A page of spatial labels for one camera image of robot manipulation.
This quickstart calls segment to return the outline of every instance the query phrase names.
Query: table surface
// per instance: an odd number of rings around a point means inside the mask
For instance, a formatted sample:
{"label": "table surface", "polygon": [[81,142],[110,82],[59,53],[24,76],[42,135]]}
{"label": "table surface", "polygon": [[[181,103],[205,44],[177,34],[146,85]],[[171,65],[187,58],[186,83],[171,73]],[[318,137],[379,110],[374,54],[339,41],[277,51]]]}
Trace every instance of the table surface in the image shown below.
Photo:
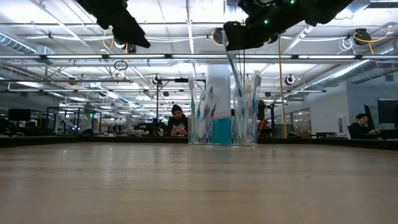
{"label": "table surface", "polygon": [[0,149],[0,223],[398,223],[398,152],[76,143]]}

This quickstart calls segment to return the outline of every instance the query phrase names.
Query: black jacket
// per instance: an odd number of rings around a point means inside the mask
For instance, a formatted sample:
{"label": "black jacket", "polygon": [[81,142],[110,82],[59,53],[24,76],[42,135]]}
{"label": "black jacket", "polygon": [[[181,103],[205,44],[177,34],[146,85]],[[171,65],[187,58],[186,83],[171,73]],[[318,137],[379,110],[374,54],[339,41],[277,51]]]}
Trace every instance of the black jacket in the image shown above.
{"label": "black jacket", "polygon": [[183,128],[188,132],[188,118],[184,114],[182,115],[180,120],[177,120],[174,117],[171,117],[171,118],[169,118],[167,127],[168,127],[169,135],[173,129]]}
{"label": "black jacket", "polygon": [[358,123],[353,123],[349,127],[349,135],[351,136],[351,139],[369,139],[372,138],[372,136],[367,136],[365,134],[369,134],[369,132],[372,131],[366,126],[362,126]]}

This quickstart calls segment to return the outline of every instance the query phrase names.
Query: person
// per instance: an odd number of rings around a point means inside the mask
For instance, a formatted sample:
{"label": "person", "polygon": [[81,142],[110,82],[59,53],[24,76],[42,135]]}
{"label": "person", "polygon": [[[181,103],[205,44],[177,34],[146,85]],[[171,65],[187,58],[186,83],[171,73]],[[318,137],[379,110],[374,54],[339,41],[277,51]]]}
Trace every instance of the person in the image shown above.
{"label": "person", "polygon": [[370,130],[366,125],[368,124],[368,117],[366,114],[360,113],[356,116],[356,123],[349,127],[349,134],[351,139],[373,139],[367,134],[376,134],[376,130]]}
{"label": "person", "polygon": [[171,136],[188,136],[188,118],[179,105],[173,105],[173,116],[169,119],[167,127]]}

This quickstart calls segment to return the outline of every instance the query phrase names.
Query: hand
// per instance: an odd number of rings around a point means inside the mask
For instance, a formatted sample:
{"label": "hand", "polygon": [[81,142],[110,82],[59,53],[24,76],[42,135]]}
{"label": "hand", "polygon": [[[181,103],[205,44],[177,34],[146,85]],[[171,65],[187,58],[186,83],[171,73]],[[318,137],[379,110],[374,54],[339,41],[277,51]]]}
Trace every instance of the hand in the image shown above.
{"label": "hand", "polygon": [[176,136],[177,135],[177,130],[173,128],[173,130],[170,132],[171,136]]}
{"label": "hand", "polygon": [[185,129],[181,129],[179,133],[182,135],[188,135],[188,132]]}

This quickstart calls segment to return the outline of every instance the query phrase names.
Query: beanie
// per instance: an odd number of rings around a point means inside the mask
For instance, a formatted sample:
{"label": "beanie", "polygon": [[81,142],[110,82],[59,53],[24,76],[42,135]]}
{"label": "beanie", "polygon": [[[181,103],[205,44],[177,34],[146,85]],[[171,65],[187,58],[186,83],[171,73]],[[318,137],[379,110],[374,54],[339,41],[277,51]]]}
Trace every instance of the beanie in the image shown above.
{"label": "beanie", "polygon": [[172,113],[174,113],[176,111],[181,111],[182,112],[182,109],[181,109],[181,107],[179,105],[173,105]]}

